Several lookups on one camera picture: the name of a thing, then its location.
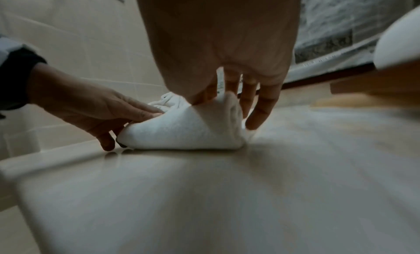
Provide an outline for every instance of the wall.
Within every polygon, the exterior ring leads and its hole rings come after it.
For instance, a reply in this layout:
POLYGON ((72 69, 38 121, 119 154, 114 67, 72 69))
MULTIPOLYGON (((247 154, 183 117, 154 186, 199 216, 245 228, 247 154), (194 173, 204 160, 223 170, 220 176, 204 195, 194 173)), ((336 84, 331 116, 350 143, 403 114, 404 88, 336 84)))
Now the wall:
MULTIPOLYGON (((136 0, 0 0, 0 33, 61 71, 140 101, 166 92, 136 0)), ((93 139, 33 105, 3 114, 0 159, 93 139)))

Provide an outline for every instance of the black sleeve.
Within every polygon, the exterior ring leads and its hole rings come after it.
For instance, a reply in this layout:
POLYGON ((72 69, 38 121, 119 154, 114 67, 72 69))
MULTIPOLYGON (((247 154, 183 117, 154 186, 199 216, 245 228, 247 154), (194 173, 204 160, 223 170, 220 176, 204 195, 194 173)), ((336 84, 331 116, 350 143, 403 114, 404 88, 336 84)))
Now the black sleeve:
POLYGON ((0 110, 12 110, 26 105, 26 83, 37 63, 47 62, 29 49, 21 48, 9 53, 0 65, 0 110))

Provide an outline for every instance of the sleeve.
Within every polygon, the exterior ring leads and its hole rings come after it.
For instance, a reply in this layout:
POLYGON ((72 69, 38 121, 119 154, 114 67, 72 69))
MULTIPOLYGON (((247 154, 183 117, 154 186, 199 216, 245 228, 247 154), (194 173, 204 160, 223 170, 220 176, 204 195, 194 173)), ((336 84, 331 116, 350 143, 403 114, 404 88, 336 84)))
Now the sleeve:
POLYGON ((37 63, 46 63, 22 44, 6 48, 9 50, 0 45, 0 110, 21 108, 28 102, 26 84, 29 75, 37 63))

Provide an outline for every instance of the hand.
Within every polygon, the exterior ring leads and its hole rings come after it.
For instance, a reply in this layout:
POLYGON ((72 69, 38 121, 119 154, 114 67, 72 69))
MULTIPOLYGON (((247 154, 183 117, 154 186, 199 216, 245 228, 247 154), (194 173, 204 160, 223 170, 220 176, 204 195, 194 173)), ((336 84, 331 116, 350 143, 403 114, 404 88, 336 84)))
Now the hand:
POLYGON ((237 93, 257 129, 269 116, 287 75, 296 41, 300 0, 137 0, 157 66, 169 90, 191 104, 217 95, 216 70, 237 93))
POLYGON ((96 137, 105 151, 115 148, 110 135, 118 135, 128 122, 143 122, 162 114, 112 89, 93 85, 39 63, 31 71, 29 102, 96 137))

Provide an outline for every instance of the white towel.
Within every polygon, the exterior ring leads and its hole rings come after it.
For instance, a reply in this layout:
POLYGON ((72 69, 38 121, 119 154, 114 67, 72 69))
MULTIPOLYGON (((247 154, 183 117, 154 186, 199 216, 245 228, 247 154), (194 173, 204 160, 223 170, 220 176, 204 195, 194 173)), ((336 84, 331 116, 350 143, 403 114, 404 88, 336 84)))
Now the white towel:
POLYGON ((242 110, 233 93, 197 106, 168 93, 150 105, 166 113, 127 125, 117 137, 119 143, 147 150, 235 150, 251 137, 251 132, 243 127, 242 110))

